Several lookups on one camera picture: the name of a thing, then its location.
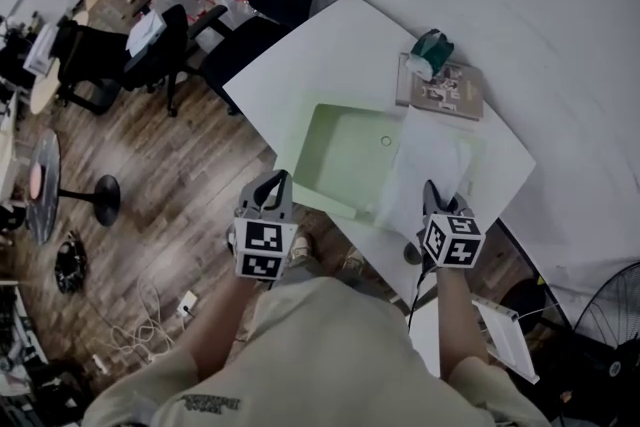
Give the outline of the black floor fan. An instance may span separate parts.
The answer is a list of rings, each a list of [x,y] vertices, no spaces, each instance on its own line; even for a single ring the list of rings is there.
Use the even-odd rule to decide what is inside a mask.
[[[640,427],[640,262],[608,279],[573,330],[582,404],[603,427]]]

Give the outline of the person's beige shirt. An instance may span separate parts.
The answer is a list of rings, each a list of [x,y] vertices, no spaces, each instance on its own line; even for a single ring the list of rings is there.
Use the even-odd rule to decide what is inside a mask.
[[[330,277],[258,301],[244,348],[199,379],[176,349],[115,383],[83,427],[550,427],[500,368],[432,375],[400,311]]]

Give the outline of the black low-back office chair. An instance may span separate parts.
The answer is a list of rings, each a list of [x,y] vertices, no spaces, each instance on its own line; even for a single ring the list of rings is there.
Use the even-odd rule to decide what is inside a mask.
[[[126,49],[128,36],[107,32],[68,20],[59,25],[52,56],[59,60],[58,96],[95,114],[105,114],[119,91],[153,88],[167,80],[167,110],[174,105],[177,75],[187,66],[187,14],[183,6],[170,7],[161,15],[166,28],[159,39],[133,56]]]

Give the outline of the green and white tape dispenser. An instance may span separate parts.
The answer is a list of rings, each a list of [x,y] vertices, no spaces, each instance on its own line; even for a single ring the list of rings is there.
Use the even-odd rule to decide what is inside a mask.
[[[454,44],[443,32],[431,29],[416,41],[405,66],[414,75],[429,81],[440,72],[454,48]]]

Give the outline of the round glass table black base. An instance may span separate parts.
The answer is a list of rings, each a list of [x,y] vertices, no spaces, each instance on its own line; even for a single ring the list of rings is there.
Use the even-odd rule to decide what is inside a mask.
[[[46,129],[31,155],[26,199],[26,222],[38,245],[46,244],[52,235],[61,197],[92,204],[94,216],[102,226],[110,227],[115,223],[120,212],[121,190],[114,176],[101,176],[93,193],[64,190],[60,178],[59,138],[53,130]]]

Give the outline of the black patterned floor object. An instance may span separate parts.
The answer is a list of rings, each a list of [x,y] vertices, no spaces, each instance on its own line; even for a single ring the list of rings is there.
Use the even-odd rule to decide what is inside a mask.
[[[82,243],[71,237],[60,246],[55,260],[54,277],[62,294],[82,290],[86,277],[87,259]]]

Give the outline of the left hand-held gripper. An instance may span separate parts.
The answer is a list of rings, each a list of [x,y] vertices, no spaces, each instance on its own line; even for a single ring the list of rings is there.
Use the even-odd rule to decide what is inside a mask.
[[[229,232],[237,276],[263,282],[281,278],[298,230],[292,184],[291,175],[280,169],[243,187]]]

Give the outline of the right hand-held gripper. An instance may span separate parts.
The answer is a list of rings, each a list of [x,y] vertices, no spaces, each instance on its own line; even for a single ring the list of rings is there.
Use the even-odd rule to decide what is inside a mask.
[[[432,180],[423,189],[423,215],[429,216],[425,234],[420,237],[426,256],[438,267],[473,268],[485,242],[476,223],[474,212],[461,194],[456,194],[447,206],[451,215],[442,211],[441,198]]]

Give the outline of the brown book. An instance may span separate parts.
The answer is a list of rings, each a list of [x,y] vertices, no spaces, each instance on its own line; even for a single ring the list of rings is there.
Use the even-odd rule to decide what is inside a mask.
[[[399,54],[395,103],[459,118],[480,121],[484,117],[480,70],[448,61],[429,81],[406,67],[409,54]]]

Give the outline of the person's right forearm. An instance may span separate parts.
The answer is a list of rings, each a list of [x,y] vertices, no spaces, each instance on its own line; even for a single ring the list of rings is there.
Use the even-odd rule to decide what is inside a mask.
[[[464,273],[439,268],[436,275],[440,372],[448,381],[465,359],[475,357],[484,363],[489,359]]]

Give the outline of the white table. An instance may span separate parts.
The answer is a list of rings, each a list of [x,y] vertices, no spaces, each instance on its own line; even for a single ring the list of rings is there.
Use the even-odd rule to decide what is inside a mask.
[[[338,0],[293,30],[227,83],[226,92],[276,153],[289,154],[319,103],[403,116],[396,99],[399,54],[412,36],[363,0]],[[480,121],[427,112],[468,131],[486,147],[461,194],[481,230],[501,215],[534,169],[532,156],[491,108]],[[405,301],[425,293],[420,269],[407,263],[402,234],[328,214],[387,284]]]

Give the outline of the white power strip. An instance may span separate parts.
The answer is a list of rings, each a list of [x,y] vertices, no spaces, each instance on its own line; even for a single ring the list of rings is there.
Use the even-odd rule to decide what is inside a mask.
[[[188,290],[182,299],[180,300],[177,313],[182,318],[193,318],[194,317],[194,307],[198,302],[198,297],[194,292]]]

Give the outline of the person's left forearm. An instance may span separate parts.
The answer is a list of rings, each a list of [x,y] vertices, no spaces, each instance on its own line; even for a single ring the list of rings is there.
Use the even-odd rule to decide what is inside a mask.
[[[202,382],[219,372],[225,365],[244,313],[259,293],[257,280],[242,278],[234,273],[226,276],[190,322],[178,340],[178,345],[191,356]]]

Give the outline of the person's beige shoe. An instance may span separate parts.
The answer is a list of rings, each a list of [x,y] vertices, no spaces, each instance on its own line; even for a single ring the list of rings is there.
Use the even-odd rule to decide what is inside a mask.
[[[343,263],[343,270],[350,270],[356,273],[361,273],[366,266],[366,260],[359,250],[355,247],[345,257]]]
[[[297,234],[292,244],[290,255],[293,261],[314,259],[316,255],[312,236],[307,233]]]

